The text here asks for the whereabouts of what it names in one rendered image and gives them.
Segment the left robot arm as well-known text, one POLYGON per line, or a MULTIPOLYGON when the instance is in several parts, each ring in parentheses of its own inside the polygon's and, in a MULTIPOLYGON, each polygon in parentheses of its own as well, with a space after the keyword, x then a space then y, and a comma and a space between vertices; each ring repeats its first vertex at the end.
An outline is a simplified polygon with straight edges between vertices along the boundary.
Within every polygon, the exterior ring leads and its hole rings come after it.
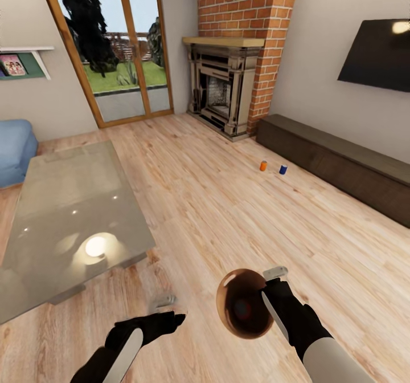
POLYGON ((152 297, 148 315, 122 319, 109 331, 99 347, 72 377, 71 383, 121 383, 140 349, 162 335, 173 333, 186 314, 162 313, 160 307, 175 305, 174 294, 152 297))

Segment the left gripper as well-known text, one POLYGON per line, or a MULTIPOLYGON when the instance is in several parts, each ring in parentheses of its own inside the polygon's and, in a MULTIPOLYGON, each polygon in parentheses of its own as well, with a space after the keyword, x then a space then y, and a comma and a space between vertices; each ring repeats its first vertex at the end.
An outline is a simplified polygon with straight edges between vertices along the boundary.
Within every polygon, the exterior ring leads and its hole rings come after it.
POLYGON ((153 322, 154 333, 151 340, 153 341, 162 335, 175 332, 176 328, 184 322, 186 314, 174 315, 174 312, 171 311, 166 313, 154 313, 145 317, 153 322))

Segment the trash can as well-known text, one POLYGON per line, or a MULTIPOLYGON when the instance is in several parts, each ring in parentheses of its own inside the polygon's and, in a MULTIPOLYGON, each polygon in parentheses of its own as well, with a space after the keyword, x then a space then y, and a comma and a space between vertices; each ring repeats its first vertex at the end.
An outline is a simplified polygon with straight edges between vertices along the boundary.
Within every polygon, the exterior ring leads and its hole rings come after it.
POLYGON ((258 290, 264 289, 266 279, 254 270, 237 268, 229 272, 219 283, 216 294, 218 315, 226 329, 238 338, 258 339, 273 326, 274 318, 263 306, 258 290), (226 286, 225 281, 235 274, 226 286), (252 308, 250 323, 243 323, 235 314, 234 307, 239 300, 246 300, 252 308))

